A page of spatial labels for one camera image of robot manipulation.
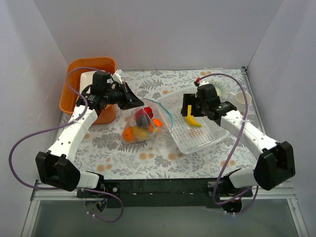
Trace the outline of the orange tangerine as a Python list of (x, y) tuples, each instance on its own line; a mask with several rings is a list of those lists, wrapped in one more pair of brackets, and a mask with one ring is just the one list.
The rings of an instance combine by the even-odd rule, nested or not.
[(127, 127), (124, 129), (122, 133), (122, 138), (127, 143), (132, 143), (135, 141), (135, 136), (133, 135), (132, 127)]
[(158, 118), (154, 118), (152, 121), (155, 125), (155, 132), (162, 132), (163, 123)]

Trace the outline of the yellow lemon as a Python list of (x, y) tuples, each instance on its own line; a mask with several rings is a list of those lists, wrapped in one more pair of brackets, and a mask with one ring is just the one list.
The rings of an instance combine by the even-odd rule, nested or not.
[(148, 138), (149, 131), (148, 129), (145, 129), (145, 128), (133, 126), (132, 133), (137, 141), (142, 142)]

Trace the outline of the yellow banana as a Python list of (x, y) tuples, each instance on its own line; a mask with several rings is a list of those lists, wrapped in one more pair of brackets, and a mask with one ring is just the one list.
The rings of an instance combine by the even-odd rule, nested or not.
[(187, 122), (188, 125), (192, 126), (192, 127), (202, 127), (202, 125), (200, 123), (198, 123), (194, 117), (191, 115), (192, 112), (192, 106), (188, 105), (187, 107), (187, 116), (185, 117), (185, 120)]

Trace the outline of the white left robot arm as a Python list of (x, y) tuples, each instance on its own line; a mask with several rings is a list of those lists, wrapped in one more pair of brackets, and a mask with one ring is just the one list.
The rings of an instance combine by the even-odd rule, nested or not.
[(93, 72), (92, 83), (78, 93), (71, 119), (54, 144), (36, 156), (36, 165), (42, 183), (73, 191), (88, 188), (93, 197), (101, 197), (105, 185), (100, 176), (80, 171), (73, 164), (75, 155), (89, 128), (96, 122), (108, 105), (117, 105), (121, 110), (144, 106), (144, 103), (121, 79), (121, 70), (113, 74), (89, 68)]

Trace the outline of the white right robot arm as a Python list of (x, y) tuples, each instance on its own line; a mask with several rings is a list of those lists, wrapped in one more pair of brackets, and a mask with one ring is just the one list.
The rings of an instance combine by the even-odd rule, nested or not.
[(254, 169), (239, 169), (226, 175), (224, 192), (235, 196), (243, 187), (259, 186), (271, 190), (295, 175), (293, 147), (268, 137), (242, 118), (242, 114), (229, 101), (221, 102), (212, 84), (197, 87), (197, 92), (184, 94), (183, 116), (206, 116), (229, 131), (257, 158)]

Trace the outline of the red bell pepper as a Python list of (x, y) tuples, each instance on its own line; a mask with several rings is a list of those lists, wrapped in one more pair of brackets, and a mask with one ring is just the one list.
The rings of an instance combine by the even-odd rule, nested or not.
[(142, 109), (139, 109), (135, 114), (134, 118), (138, 119), (140, 116), (148, 115), (150, 119), (154, 117), (153, 110), (150, 107), (144, 107)]

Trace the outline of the clear zip top bag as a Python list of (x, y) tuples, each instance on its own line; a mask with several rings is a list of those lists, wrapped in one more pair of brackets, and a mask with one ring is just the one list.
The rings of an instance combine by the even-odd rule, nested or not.
[[(169, 110), (167, 110), (161, 103), (159, 103), (157, 101), (147, 99), (147, 98), (143, 98), (141, 100), (144, 102), (144, 106), (137, 107), (137, 108), (131, 110), (131, 114), (130, 114), (129, 119), (125, 125), (125, 128), (136, 126), (136, 119), (134, 118), (134, 114), (139, 109), (142, 109), (144, 107), (150, 107), (150, 108), (152, 108), (153, 114), (154, 114), (154, 117), (152, 119), (159, 119), (163, 123), (163, 129), (162, 129), (162, 132), (155, 132), (155, 125), (154, 125), (152, 119), (150, 119), (151, 124), (147, 128), (149, 131), (149, 134), (148, 134), (148, 138), (146, 140), (149, 140), (158, 134), (170, 131), (171, 128), (173, 127), (174, 120), (173, 120), (173, 116), (171, 115)], [(132, 143), (125, 142), (122, 137), (121, 137), (121, 139), (122, 139), (123, 143), (125, 143), (125, 144), (140, 143), (136, 139)]]

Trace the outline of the dark brown avocado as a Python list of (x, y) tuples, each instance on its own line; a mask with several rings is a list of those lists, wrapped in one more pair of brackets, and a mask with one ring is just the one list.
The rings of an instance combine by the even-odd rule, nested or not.
[(151, 120), (146, 115), (139, 116), (138, 119), (136, 120), (136, 125), (142, 129), (147, 129), (150, 124), (151, 124)]

